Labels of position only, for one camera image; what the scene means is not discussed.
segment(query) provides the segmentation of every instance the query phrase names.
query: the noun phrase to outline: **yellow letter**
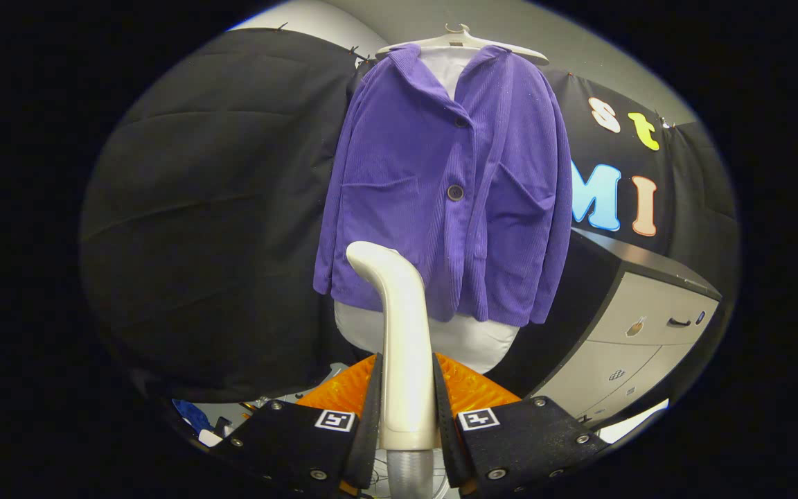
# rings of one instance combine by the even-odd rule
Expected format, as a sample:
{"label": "yellow letter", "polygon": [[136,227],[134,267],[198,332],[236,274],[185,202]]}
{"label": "yellow letter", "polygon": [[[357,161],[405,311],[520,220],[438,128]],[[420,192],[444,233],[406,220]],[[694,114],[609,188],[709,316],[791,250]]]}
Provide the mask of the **yellow letter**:
{"label": "yellow letter", "polygon": [[658,234],[658,228],[655,227],[655,191],[658,186],[652,180],[640,176],[633,177],[633,184],[639,193],[633,231],[641,236],[652,237]]}
{"label": "yellow letter", "polygon": [[645,144],[647,148],[652,151],[657,151],[659,145],[652,139],[652,134],[650,133],[655,131],[655,127],[652,126],[652,123],[649,123],[642,113],[630,113],[627,114],[627,117],[630,117],[633,123],[636,123],[636,133],[639,135],[639,140],[642,140],[642,143]]}
{"label": "yellow letter", "polygon": [[614,133],[621,132],[621,124],[614,119],[614,110],[612,110],[611,105],[605,104],[605,102],[595,97],[588,98],[587,102],[593,108],[593,117],[596,118],[596,123]]}

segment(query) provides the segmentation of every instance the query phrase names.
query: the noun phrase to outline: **white clothes hanger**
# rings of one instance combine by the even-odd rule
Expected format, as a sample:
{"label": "white clothes hanger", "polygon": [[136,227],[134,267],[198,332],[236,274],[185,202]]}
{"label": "white clothes hanger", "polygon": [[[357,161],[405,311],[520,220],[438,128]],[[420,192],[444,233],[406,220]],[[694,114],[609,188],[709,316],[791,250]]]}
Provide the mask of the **white clothes hanger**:
{"label": "white clothes hanger", "polygon": [[395,47],[399,47],[406,44],[417,44],[420,45],[421,48],[427,47],[469,47],[469,48],[476,48],[480,49],[485,47],[486,45],[497,45],[498,47],[503,47],[508,51],[512,51],[513,53],[523,57],[526,60],[529,60],[533,64],[538,66],[546,66],[550,64],[550,60],[544,56],[544,54],[538,53],[538,51],[533,51],[527,49],[525,47],[516,47],[516,45],[510,44],[502,44],[501,42],[491,42],[490,40],[484,40],[482,38],[472,37],[470,35],[470,27],[465,24],[461,24],[461,29],[454,30],[449,28],[449,25],[445,23],[445,30],[449,32],[447,35],[442,35],[441,37],[435,38],[427,38],[425,40],[418,40],[415,42],[403,42],[402,44],[394,44],[384,47],[378,51],[375,56],[381,60],[387,56],[387,53]]}

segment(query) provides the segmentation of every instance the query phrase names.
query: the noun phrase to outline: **screw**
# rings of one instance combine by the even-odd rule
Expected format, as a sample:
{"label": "screw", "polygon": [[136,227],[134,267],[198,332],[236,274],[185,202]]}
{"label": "screw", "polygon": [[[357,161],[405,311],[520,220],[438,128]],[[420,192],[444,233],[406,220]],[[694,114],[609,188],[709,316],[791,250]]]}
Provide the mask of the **screw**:
{"label": "screw", "polygon": [[507,476],[507,471],[504,468],[496,468],[488,472],[489,480],[500,480]]}

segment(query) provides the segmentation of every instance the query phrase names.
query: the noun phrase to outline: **orange mesh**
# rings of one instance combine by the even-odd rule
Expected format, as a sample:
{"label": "orange mesh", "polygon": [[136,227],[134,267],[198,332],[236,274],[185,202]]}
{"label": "orange mesh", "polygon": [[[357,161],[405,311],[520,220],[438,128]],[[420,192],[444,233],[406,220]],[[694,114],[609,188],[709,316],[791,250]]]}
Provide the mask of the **orange mesh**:
{"label": "orange mesh", "polygon": [[[512,392],[459,361],[449,359],[441,353],[437,353],[436,357],[439,360],[439,367],[443,370],[445,385],[449,392],[452,416],[466,410],[493,408],[495,405],[510,404],[520,400]],[[358,417],[362,417],[375,358],[375,355],[371,355],[322,383],[297,401],[298,405],[320,408],[320,410],[354,412]]]}
{"label": "orange mesh", "polygon": [[365,405],[365,394],[368,392],[368,381],[374,370],[376,356],[371,355],[361,360],[342,373],[338,373],[328,381],[317,386],[309,394],[303,396],[298,405],[320,410],[339,410],[355,412],[357,417],[362,417],[362,408]]}
{"label": "orange mesh", "polygon": [[452,416],[466,410],[484,410],[510,404],[520,398],[501,385],[441,353],[436,354],[449,392]]}

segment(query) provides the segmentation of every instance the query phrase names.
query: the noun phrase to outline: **white cabinet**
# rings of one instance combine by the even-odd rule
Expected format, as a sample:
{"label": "white cabinet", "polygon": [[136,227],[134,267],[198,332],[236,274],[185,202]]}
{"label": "white cabinet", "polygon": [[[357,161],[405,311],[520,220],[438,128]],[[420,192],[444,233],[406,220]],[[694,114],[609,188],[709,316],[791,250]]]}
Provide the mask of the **white cabinet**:
{"label": "white cabinet", "polygon": [[667,282],[624,272],[589,341],[693,344],[718,301]]}
{"label": "white cabinet", "polygon": [[593,404],[586,410],[570,414],[574,414],[586,426],[595,426],[602,420],[614,416],[618,411],[624,410],[627,405],[633,404],[634,401],[667,376],[667,373],[677,366],[690,348],[690,344],[672,344],[660,347],[655,356],[646,363],[645,367],[630,376],[626,382],[616,388],[608,397]]}
{"label": "white cabinet", "polygon": [[568,414],[586,411],[642,369],[658,348],[585,341],[538,395],[546,395]]}
{"label": "white cabinet", "polygon": [[563,274],[545,329],[574,336],[529,397],[545,395],[589,426],[658,385],[706,331],[722,299],[674,260],[577,229],[564,272],[574,274]]}

